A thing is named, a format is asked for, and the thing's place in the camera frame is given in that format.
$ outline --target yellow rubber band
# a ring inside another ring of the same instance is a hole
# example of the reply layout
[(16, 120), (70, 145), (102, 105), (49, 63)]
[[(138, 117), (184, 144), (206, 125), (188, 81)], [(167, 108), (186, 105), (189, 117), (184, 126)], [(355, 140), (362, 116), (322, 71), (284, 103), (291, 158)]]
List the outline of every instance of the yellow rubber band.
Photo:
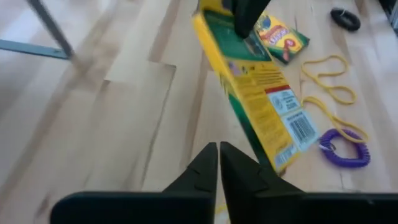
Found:
[[(312, 74), (305, 68), (305, 66), (308, 65), (308, 64), (315, 64), (315, 63), (326, 62), (327, 60), (332, 59), (332, 58), (336, 58), (336, 59), (338, 59), (339, 61), (341, 61), (341, 62), (343, 63), (343, 65), (344, 65), (344, 70), (343, 70), (343, 71), (341, 71), (341, 72), (319, 73), (318, 75), (312, 75)], [(334, 77), (334, 76), (342, 75), (342, 74), (344, 74), (345, 72), (347, 72), (347, 70), (348, 70), (348, 63), (347, 63), (347, 61), (346, 61), (344, 58), (342, 58), (342, 57), (340, 57), (340, 56), (338, 56), (338, 55), (331, 55), (331, 56), (329, 56), (329, 57), (326, 57), (326, 58), (323, 58), (323, 59), (320, 59), (320, 60), (306, 61), (306, 62), (304, 62), (304, 63), (302, 64), (301, 70), (303, 71), (303, 73), (304, 73), (306, 76), (310, 77), (316, 84), (318, 84), (318, 85), (319, 85), (320, 87), (322, 87), (325, 91), (327, 91), (327, 92), (331, 95), (331, 97), (332, 97), (333, 99), (335, 99), (337, 102), (339, 102), (339, 103), (341, 103), (341, 104), (344, 104), (344, 105), (351, 105), (351, 104), (355, 103), (355, 101), (356, 101), (356, 94), (355, 94), (355, 92), (354, 92), (352, 89), (350, 89), (349, 87), (347, 87), (347, 86), (330, 86), (330, 85), (326, 85), (326, 84), (322, 83), (321, 80), (320, 80), (321, 77)], [(352, 96), (352, 100), (351, 100), (351, 101), (347, 101), (347, 100), (343, 100), (343, 99), (339, 98), (339, 97), (334, 93), (334, 90), (344, 90), (344, 91), (348, 92), (348, 93)]]
[[(315, 76), (315, 75), (312, 75), (310, 72), (308, 72), (305, 69), (305, 65), (307, 65), (307, 64), (325, 62), (325, 61), (327, 61), (327, 60), (329, 60), (331, 58), (337, 58), (338, 60), (343, 62), (345, 68), (344, 68), (344, 70), (342, 72), (319, 73), (318, 75)], [(331, 55), (329, 57), (326, 57), (326, 58), (323, 58), (323, 59), (320, 59), (320, 60), (307, 61), (307, 62), (304, 62), (302, 64), (301, 69), (302, 69), (303, 73), (306, 74), (306, 76), (310, 77), (316, 84), (318, 84), (319, 86), (324, 88), (325, 91), (327, 91), (331, 95), (331, 97), (333, 99), (335, 99), (337, 102), (339, 102), (339, 103), (341, 103), (343, 105), (351, 105), (351, 104), (353, 104), (356, 101), (356, 94), (349, 87), (347, 87), (347, 86), (328, 86), (328, 85), (323, 84), (320, 81), (320, 79), (319, 79), (320, 77), (337, 76), (337, 75), (344, 74), (347, 71), (347, 69), (348, 69), (348, 63), (347, 63), (347, 61), (344, 58), (342, 58), (342, 57), (340, 57), (338, 55)], [(353, 97), (352, 101), (342, 100), (341, 98), (339, 98), (338, 96), (336, 96), (334, 94), (333, 90), (344, 90), (344, 91), (347, 91)], [(343, 121), (342, 119), (339, 119), (338, 117), (334, 116), (331, 112), (329, 112), (329, 110), (326, 107), (326, 105), (322, 101), (320, 101), (318, 98), (316, 98), (314, 96), (307, 96), (304, 99), (302, 99), (302, 101), (301, 101), (301, 105), (302, 106), (303, 106), (304, 102), (309, 102), (309, 103), (313, 103), (314, 105), (317, 105), (330, 118), (330, 120), (333, 123), (334, 127), (336, 128), (336, 130), (342, 136), (344, 136), (344, 138), (346, 138), (347, 140), (355, 142), (355, 143), (364, 143), (364, 142), (366, 142), (369, 139), (368, 134), (365, 131), (363, 131), (361, 128), (359, 128), (359, 127), (355, 126), (354, 124), (349, 123), (347, 121)], [(357, 133), (362, 135), (363, 136), (363, 140), (352, 138), (351, 136), (347, 135), (342, 130), (342, 128), (340, 126), (341, 124), (344, 125), (344, 126), (350, 127), (351, 129), (355, 130)]]
[(221, 212), (224, 212), (224, 211), (228, 211), (228, 208), (225, 203), (216, 208), (215, 215), (219, 215)]

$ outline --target yellow crayon box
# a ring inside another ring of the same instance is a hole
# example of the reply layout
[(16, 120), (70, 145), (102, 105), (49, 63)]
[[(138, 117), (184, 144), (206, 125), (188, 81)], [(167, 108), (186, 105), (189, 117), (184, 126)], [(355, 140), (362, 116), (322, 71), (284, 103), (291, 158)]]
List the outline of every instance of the yellow crayon box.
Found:
[(260, 164), (279, 172), (318, 139), (316, 127), (259, 34), (238, 37), (232, 13), (206, 2), (193, 15), (197, 36)]
[(310, 39), (263, 12), (254, 26), (268, 52), (284, 64), (308, 45)]

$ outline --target cardboard box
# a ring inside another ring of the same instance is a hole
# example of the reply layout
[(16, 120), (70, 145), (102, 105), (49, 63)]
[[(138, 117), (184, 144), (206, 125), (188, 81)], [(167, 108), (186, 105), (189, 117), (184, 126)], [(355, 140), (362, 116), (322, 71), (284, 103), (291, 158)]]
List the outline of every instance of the cardboard box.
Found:
[(280, 172), (318, 139), (318, 132), (258, 33), (238, 37), (233, 15), (214, 2), (200, 2), (193, 15), (197, 36), (260, 164), (270, 162)]

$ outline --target metal rod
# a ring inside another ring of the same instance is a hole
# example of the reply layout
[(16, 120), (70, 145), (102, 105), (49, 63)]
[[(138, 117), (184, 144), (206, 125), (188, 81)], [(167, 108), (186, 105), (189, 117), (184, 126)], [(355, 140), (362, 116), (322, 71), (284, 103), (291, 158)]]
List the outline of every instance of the metal rod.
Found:
[(58, 42), (63, 51), (68, 57), (73, 55), (73, 50), (66, 40), (65, 36), (62, 34), (62, 31), (58, 28), (58, 25), (52, 19), (50, 14), (47, 12), (45, 6), (40, 2), (40, 0), (27, 0), (30, 6), (37, 13), (41, 21), (44, 23), (46, 28), (50, 31), (52, 37)]
[(68, 56), (62, 49), (44, 47), (35, 44), (25, 44), (10, 40), (0, 40), (0, 49), (20, 52), (25, 54), (40, 55), (46, 57), (68, 59)]

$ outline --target black hair tie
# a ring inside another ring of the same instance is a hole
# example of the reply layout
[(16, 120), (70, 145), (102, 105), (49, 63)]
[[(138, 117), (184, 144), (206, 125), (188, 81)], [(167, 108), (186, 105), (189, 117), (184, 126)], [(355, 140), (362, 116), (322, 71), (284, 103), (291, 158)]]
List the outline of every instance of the black hair tie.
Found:
[(359, 18), (345, 9), (332, 9), (330, 15), (337, 25), (348, 31), (357, 31), (361, 27)]

